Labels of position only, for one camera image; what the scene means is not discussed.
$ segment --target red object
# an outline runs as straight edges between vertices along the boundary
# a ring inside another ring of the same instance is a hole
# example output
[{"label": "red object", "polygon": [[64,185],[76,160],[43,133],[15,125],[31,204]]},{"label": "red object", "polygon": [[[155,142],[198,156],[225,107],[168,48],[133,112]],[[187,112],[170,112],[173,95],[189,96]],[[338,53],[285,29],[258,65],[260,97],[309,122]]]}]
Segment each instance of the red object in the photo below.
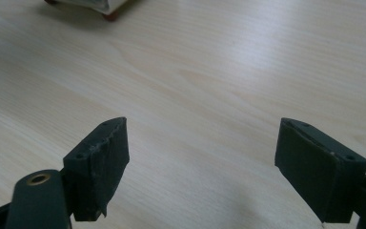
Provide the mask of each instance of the red object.
[{"label": "red object", "polygon": [[113,11],[111,14],[105,14],[105,13],[102,13],[102,16],[103,18],[106,20],[106,21],[110,21],[110,22],[113,22],[117,19],[118,17],[118,11],[115,10]]}]

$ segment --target table surface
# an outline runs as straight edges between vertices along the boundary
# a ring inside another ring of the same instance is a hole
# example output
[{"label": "table surface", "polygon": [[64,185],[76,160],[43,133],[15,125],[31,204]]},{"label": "table surface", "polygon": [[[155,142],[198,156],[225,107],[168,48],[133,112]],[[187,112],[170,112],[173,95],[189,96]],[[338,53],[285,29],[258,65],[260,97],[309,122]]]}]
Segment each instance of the table surface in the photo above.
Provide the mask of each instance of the table surface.
[{"label": "table surface", "polygon": [[73,228],[322,224],[274,166],[281,117],[366,157],[366,1],[141,0],[93,10],[0,0],[0,205],[128,119],[108,216]]}]

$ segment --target wood grain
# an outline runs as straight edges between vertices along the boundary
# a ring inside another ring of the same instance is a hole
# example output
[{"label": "wood grain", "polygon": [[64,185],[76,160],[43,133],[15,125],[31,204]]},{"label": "wood grain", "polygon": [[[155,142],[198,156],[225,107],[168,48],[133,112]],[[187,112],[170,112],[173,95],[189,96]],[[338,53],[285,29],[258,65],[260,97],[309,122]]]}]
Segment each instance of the wood grain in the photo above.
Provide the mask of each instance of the wood grain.
[{"label": "wood grain", "polygon": [[366,1],[141,0],[108,23],[0,0],[0,205],[117,116],[131,163],[73,228],[356,228],[322,225],[274,157],[283,116],[366,157]]}]

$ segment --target wooden table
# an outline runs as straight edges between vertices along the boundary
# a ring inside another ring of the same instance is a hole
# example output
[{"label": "wooden table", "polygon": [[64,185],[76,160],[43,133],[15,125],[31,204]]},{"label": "wooden table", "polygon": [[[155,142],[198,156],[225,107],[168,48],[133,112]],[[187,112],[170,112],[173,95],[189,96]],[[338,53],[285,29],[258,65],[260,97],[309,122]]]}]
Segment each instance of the wooden table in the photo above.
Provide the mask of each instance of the wooden table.
[{"label": "wooden table", "polygon": [[283,116],[366,157],[366,1],[141,0],[108,23],[0,0],[0,205],[118,116],[131,162],[73,228],[356,228],[321,224],[274,158]]}]

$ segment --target screw hole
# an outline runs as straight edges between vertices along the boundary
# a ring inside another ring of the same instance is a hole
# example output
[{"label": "screw hole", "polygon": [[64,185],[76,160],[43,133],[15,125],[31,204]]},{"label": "screw hole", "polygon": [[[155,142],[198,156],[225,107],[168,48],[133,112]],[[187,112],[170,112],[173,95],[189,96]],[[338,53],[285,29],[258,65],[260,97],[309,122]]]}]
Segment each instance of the screw hole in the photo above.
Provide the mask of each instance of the screw hole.
[{"label": "screw hole", "polygon": [[29,186],[39,185],[39,184],[42,184],[42,183],[46,182],[47,180],[49,180],[50,177],[51,177],[51,175],[49,175],[49,174],[39,174],[39,175],[30,177],[27,181],[27,184]]},{"label": "screw hole", "polygon": [[346,156],[346,158],[349,159],[349,160],[355,160],[354,156]]}]

